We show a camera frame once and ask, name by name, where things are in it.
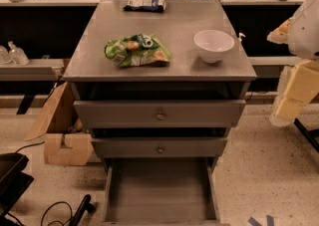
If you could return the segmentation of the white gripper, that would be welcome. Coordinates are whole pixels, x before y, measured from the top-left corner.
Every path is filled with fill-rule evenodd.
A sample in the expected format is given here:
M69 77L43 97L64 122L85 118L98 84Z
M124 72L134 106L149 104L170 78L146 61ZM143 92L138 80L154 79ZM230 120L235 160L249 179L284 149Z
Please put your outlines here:
M284 92L284 96L289 99L275 99L269 117L271 124L284 127L294 123L305 107L304 104L309 104L318 94L319 63L307 60L295 65Z

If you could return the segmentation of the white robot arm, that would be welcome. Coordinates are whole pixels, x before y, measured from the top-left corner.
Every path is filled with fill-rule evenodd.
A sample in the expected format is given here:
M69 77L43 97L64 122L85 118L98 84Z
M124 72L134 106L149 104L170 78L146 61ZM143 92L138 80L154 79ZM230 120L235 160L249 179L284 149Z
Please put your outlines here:
M281 72L270 122L292 124L319 94L319 0L305 0L292 17L270 32L267 40L287 44L301 61Z

